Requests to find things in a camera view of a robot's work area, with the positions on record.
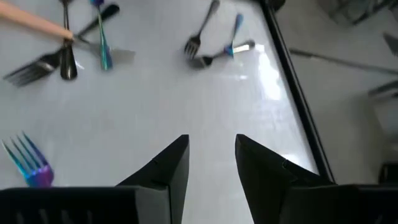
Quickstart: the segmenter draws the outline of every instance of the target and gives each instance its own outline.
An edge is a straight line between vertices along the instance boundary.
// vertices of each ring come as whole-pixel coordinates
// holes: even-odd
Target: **black table edge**
[[[285,42],[280,33],[279,26],[275,18],[275,10],[269,0],[257,0],[261,6],[269,32],[274,42],[276,53],[282,65],[285,74],[285,79],[292,93],[292,98],[297,108],[298,116],[303,125],[305,135],[308,139],[310,150],[313,154],[315,164],[317,165],[319,175],[327,178],[331,182],[335,182],[335,178],[331,172],[328,159],[323,150],[318,131],[315,127],[313,118],[311,116],[310,108],[304,97],[296,72],[293,68],[289,53],[285,46]]]

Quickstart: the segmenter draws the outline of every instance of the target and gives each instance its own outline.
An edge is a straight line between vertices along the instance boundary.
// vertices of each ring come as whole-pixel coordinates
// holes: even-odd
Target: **floor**
[[[288,0],[277,20],[288,47],[398,68],[382,38],[385,31],[398,36],[398,22],[388,10],[347,27],[332,21],[317,0]],[[377,182],[389,144],[366,93],[397,77],[296,56],[292,61],[336,182]]]

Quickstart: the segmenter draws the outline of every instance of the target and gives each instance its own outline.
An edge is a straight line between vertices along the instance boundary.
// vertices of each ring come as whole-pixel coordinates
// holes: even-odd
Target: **white table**
[[[8,0],[62,24],[56,0]],[[90,53],[74,48],[78,78],[59,71],[15,88],[0,82],[0,138],[24,130],[55,170],[55,186],[114,186],[181,134],[190,135],[190,175],[184,223],[251,223],[234,158],[238,133],[317,172],[274,53],[264,17],[249,1],[224,0],[202,33],[199,54],[213,54],[231,37],[237,12],[244,22],[236,43],[254,39],[251,52],[195,71],[182,49],[210,0],[119,0],[105,25],[109,45],[137,52],[133,64],[102,72]],[[95,16],[88,0],[70,5],[78,31]],[[88,36],[98,40],[98,32]],[[55,50],[60,40],[0,20],[2,75]],[[0,152],[0,187],[25,186]]]

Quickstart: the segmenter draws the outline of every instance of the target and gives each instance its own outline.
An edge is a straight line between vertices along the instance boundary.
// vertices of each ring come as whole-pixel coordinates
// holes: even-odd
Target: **silver fork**
[[[108,20],[119,12],[119,6],[116,4],[109,5],[102,13],[102,20]],[[93,20],[89,25],[86,26],[82,31],[78,33],[81,37],[98,26],[98,19]],[[68,47],[64,45],[59,48],[56,52],[41,55],[38,59],[33,62],[24,65],[21,68],[11,72],[4,76],[2,79],[11,82],[15,86],[24,86],[38,79],[50,75],[55,69],[60,66],[60,57],[63,49]]]
[[[190,59],[194,58],[194,56],[197,54],[199,47],[200,47],[200,34],[201,34],[202,30],[205,28],[207,22],[210,20],[210,17],[216,13],[216,11],[218,10],[219,7],[220,7],[219,0],[213,0],[211,2],[206,19],[203,22],[203,24],[201,25],[198,34],[190,37],[187,44],[185,45],[184,52],[186,55],[188,55],[188,57]]]
[[[54,172],[50,167],[50,164],[47,162],[43,154],[39,151],[32,140],[30,140],[30,138],[24,132],[22,132],[22,135],[27,145],[31,149],[28,149],[28,146],[19,136],[17,136],[17,139],[23,150],[20,149],[20,147],[12,138],[11,142],[17,149],[23,162],[21,162],[21,160],[18,159],[18,157],[10,150],[6,143],[1,140],[4,150],[8,153],[11,160],[18,167],[19,172],[21,172],[21,174],[24,176],[29,187],[51,187],[51,183],[54,179]]]

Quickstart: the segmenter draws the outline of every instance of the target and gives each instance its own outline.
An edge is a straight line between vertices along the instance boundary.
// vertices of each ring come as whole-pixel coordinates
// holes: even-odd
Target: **iridescent fork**
[[[21,150],[21,148],[12,138],[11,142],[17,149],[24,162],[21,162],[21,160],[18,159],[18,157],[10,150],[6,143],[1,140],[4,150],[9,154],[12,161],[18,167],[29,187],[51,187],[51,183],[54,179],[54,172],[51,169],[50,164],[47,162],[43,154],[39,151],[32,140],[30,140],[30,138],[24,132],[22,132],[22,135],[27,142],[27,145],[19,136],[17,136],[17,139],[23,150]]]

